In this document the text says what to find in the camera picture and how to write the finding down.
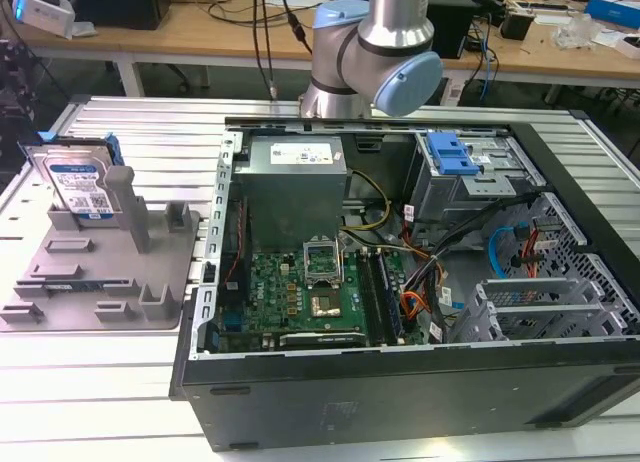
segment hard drive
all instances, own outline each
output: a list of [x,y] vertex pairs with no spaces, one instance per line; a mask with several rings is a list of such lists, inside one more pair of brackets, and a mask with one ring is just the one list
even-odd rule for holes
[[81,219],[111,218],[120,211],[118,200],[104,184],[109,167],[123,165],[113,135],[105,139],[44,136],[42,145],[24,150],[42,178],[54,187],[56,208]]

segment ram slot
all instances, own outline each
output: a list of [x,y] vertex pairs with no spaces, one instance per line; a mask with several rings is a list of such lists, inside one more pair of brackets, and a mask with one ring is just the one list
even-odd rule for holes
[[382,264],[380,263],[382,257],[384,257],[382,254],[373,255],[369,259],[369,267],[373,278],[373,287],[376,292],[378,313],[382,318],[382,330],[384,331],[385,341],[388,345],[396,345],[398,343],[398,336],[396,335],[394,323],[390,315],[389,291],[387,290],[391,289],[391,286],[389,285],[387,272],[383,270],[384,261],[382,261]]
[[397,342],[398,337],[404,334],[402,321],[400,320],[400,306],[398,305],[398,297],[393,291],[393,287],[391,286],[389,269],[387,267],[387,263],[385,262],[384,255],[376,254],[374,256],[374,259],[377,259],[378,277],[380,278],[380,280],[382,280],[383,283],[382,295],[384,296],[387,311],[389,312],[389,320],[391,321],[391,328],[393,329],[393,334],[395,336],[394,342]]
[[377,347],[385,343],[385,334],[382,325],[382,313],[376,297],[375,282],[369,262],[370,259],[366,255],[358,254],[356,257],[358,285],[360,286],[360,296],[362,297],[362,306],[367,321],[369,342]]

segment floor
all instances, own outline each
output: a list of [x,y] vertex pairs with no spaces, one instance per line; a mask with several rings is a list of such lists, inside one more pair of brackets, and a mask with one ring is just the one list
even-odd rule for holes
[[[236,67],[210,68],[211,87],[199,86],[200,71],[196,67],[183,67],[192,82],[188,95],[179,91],[179,82],[175,74],[162,64],[143,64],[141,77],[149,97],[202,97],[262,99],[266,92],[262,80],[255,69]],[[108,71],[102,62],[90,61],[53,61],[49,66],[52,74],[70,94],[122,95],[117,71]],[[281,100],[296,100],[303,93],[309,81],[308,72],[276,70],[275,76]],[[465,90],[461,105],[509,107],[509,108],[566,108],[585,111],[596,124],[614,141],[624,154],[634,148],[640,140],[640,108],[627,101],[624,105],[611,103],[616,94],[604,95],[596,101],[599,89],[569,87],[563,89],[555,107],[544,102],[548,85],[517,84],[496,82],[485,100],[480,102],[482,82],[476,81]],[[37,88],[40,97],[40,110],[37,123],[47,129],[63,109],[64,97],[44,76]],[[436,94],[432,100],[437,101]],[[631,154],[631,160],[640,165],[640,147]]]

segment chip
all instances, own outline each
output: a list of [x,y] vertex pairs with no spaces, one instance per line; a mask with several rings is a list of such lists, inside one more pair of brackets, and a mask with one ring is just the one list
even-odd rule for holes
[[313,317],[341,317],[340,292],[333,289],[316,289],[311,292]]

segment metal slotted table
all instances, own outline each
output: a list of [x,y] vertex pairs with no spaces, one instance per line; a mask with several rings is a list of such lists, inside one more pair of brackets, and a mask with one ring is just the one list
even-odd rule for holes
[[[293,102],[95,97],[69,105],[53,130],[74,136],[113,132],[136,171],[135,192],[150,208],[180,199],[208,214],[225,117],[296,114]],[[412,117],[532,124],[640,255],[640,174],[591,122],[560,111],[478,108],[430,107]],[[0,196],[2,300],[49,228],[50,199],[51,191],[27,166]],[[203,232],[187,293],[200,274]],[[189,404],[167,396],[177,330],[0,335],[3,460],[131,460],[142,451],[150,460],[172,462],[184,454],[201,461],[640,457],[640,395],[574,430],[214,454]]]

